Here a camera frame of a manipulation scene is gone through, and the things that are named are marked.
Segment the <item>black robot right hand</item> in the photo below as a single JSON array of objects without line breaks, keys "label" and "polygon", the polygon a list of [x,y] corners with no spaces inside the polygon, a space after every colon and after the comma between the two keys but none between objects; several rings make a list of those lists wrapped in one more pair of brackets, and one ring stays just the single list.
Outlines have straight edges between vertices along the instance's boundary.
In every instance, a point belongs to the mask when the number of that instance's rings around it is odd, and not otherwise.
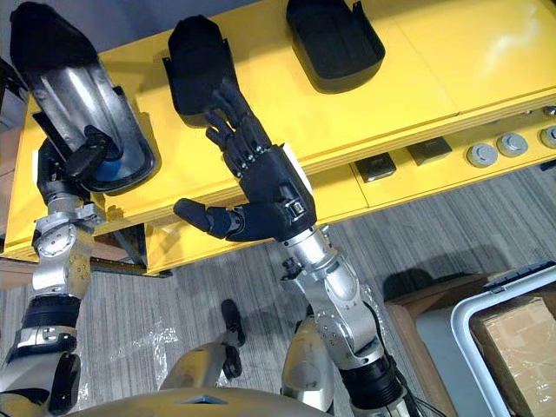
[{"label": "black robot right hand", "polygon": [[214,90],[216,109],[206,114],[206,137],[238,180],[247,202],[208,207],[182,198],[175,215],[202,232],[230,242],[289,240],[316,223],[312,192],[283,145],[273,144],[237,84]]}]

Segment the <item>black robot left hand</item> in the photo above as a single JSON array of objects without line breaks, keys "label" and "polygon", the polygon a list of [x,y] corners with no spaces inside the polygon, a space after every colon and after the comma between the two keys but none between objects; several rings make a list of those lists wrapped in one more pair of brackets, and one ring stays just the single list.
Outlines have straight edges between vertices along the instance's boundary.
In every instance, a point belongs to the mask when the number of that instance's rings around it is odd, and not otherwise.
[{"label": "black robot left hand", "polygon": [[90,200],[90,192],[84,183],[95,174],[114,142],[92,125],[85,127],[84,134],[84,145],[67,161],[49,138],[38,150],[36,185],[46,205],[60,195],[76,196],[84,202]]}]

